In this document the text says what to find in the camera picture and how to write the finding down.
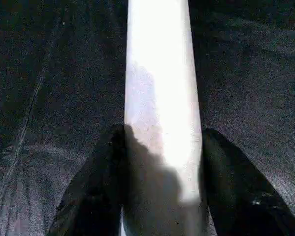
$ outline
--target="gray fabric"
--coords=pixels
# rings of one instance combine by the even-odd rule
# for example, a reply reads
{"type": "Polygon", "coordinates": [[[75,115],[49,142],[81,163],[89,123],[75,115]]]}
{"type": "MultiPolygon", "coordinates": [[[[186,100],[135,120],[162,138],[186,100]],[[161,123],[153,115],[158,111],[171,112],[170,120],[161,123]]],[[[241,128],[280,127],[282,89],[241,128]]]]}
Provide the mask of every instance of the gray fabric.
{"type": "Polygon", "coordinates": [[[0,32],[0,236],[43,236],[100,134],[123,123],[127,4],[2,7],[0,30],[16,32],[0,32]]]}
{"type": "Polygon", "coordinates": [[[295,216],[295,32],[216,13],[193,32],[202,126],[239,146],[295,216]]]}

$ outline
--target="dark fabric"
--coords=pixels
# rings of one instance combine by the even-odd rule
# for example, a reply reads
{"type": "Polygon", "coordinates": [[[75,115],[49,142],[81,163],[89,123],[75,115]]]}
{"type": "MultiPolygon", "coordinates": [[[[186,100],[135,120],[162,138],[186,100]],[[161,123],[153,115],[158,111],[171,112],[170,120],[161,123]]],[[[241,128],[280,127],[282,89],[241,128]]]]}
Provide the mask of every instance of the dark fabric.
{"type": "MultiPolygon", "coordinates": [[[[258,15],[249,2],[190,3],[202,126],[238,146],[295,216],[295,28],[267,21],[269,8],[258,15]]],[[[210,228],[216,235],[212,219],[210,228]]]]}
{"type": "Polygon", "coordinates": [[[99,135],[123,123],[127,2],[0,3],[0,236],[45,235],[99,135]]]}
{"type": "Polygon", "coordinates": [[[219,236],[295,236],[295,218],[246,155],[214,129],[202,133],[204,184],[219,236]]]}
{"type": "MultiPolygon", "coordinates": [[[[203,127],[295,216],[295,0],[190,0],[190,15],[203,127]]],[[[0,236],[45,235],[99,135],[122,123],[126,16],[125,0],[0,1],[0,236]]]]}

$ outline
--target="white surface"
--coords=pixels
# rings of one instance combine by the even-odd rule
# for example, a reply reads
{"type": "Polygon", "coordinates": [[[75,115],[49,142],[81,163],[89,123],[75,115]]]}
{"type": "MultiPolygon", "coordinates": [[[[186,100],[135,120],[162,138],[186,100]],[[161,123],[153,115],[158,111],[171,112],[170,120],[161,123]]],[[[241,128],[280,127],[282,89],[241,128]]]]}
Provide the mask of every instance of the white surface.
{"type": "Polygon", "coordinates": [[[202,140],[187,0],[129,0],[125,124],[133,131],[128,236],[199,235],[202,140]]]}

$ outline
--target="white strip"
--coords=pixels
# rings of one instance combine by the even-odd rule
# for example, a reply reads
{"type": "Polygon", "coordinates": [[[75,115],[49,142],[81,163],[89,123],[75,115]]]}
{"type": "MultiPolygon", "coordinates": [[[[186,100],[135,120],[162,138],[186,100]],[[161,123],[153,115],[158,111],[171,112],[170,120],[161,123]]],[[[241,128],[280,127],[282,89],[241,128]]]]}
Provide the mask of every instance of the white strip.
{"type": "Polygon", "coordinates": [[[141,144],[128,131],[135,182],[125,227],[199,235],[202,139],[187,0],[129,0],[125,124],[141,144]]]}

